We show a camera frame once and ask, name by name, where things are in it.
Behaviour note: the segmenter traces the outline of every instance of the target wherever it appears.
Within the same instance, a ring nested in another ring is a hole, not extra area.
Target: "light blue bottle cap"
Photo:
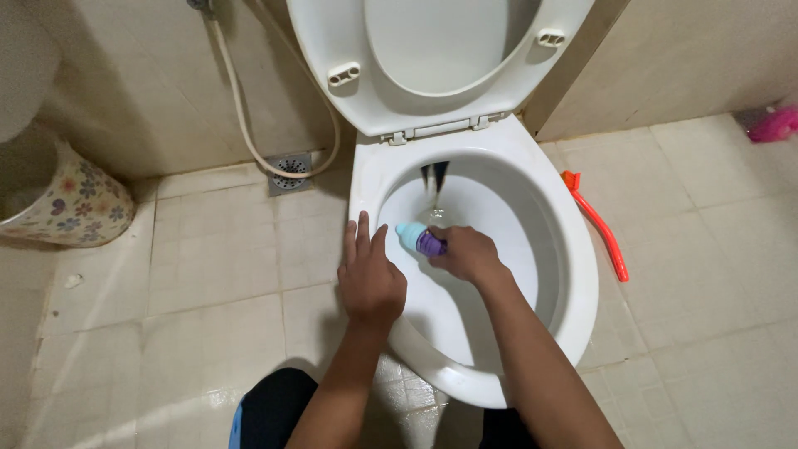
[[[425,224],[417,221],[412,223],[397,224],[397,234],[399,234],[399,241],[409,250],[416,251],[416,242],[418,237],[427,230]]]

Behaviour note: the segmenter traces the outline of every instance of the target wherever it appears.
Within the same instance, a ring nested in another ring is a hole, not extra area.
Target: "trash bin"
[[[122,184],[40,125],[0,145],[0,235],[100,246],[123,233],[135,213]]]

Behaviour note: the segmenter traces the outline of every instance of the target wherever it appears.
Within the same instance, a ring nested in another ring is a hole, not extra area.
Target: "hose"
[[[247,120],[244,115],[244,107],[241,101],[241,88],[239,86],[239,78],[238,75],[235,73],[235,67],[233,66],[232,58],[230,58],[230,51],[227,49],[227,40],[224,38],[224,33],[222,33],[222,27],[219,25],[219,21],[215,19],[210,14],[207,14],[206,17],[209,18],[210,23],[212,24],[214,35],[216,36],[216,42],[219,44],[219,50],[222,52],[222,58],[224,59],[224,65],[227,67],[227,76],[230,78],[230,86],[233,88],[233,101],[235,102],[235,112],[238,114],[239,117],[239,125],[241,125],[241,134],[244,135],[244,141],[247,143],[247,147],[252,153],[252,157],[260,164],[261,167],[264,169],[277,174],[282,177],[300,179],[300,178],[307,178],[312,177],[314,175],[318,175],[319,173],[323,172],[333,163],[335,157],[338,155],[338,148],[341,146],[341,124],[338,122],[338,115],[335,113],[335,108],[330,103],[330,99],[322,91],[322,88],[316,82],[313,74],[310,70],[305,66],[304,59],[299,55],[297,50],[291,44],[290,40],[286,36],[285,31],[282,30],[280,25],[277,23],[277,20],[271,12],[266,7],[263,7],[263,13],[271,23],[271,25],[277,31],[278,36],[282,39],[283,43],[286,44],[288,49],[291,51],[291,54],[294,55],[296,58],[297,63],[302,67],[302,70],[305,71],[305,75],[310,79],[310,82],[316,87],[316,90],[321,94],[322,100],[324,101],[324,105],[327,106],[327,110],[330,111],[330,119],[333,121],[333,128],[335,130],[335,146],[333,147],[333,151],[330,154],[330,157],[324,161],[321,167],[311,170],[308,173],[289,173],[283,171],[281,169],[277,169],[266,162],[265,159],[258,153],[258,150],[255,148],[255,144],[252,142],[252,137],[250,136],[249,128],[247,127]]]

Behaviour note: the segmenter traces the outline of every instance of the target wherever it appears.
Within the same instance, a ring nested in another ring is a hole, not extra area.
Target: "pink object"
[[[798,108],[785,106],[749,129],[749,139],[754,143],[783,141],[793,133],[798,133]]]

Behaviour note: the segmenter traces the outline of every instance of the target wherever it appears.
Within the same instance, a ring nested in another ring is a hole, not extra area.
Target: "purple bottle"
[[[409,249],[414,249],[427,257],[446,254],[446,240],[438,240],[422,223],[397,224],[399,241]]]

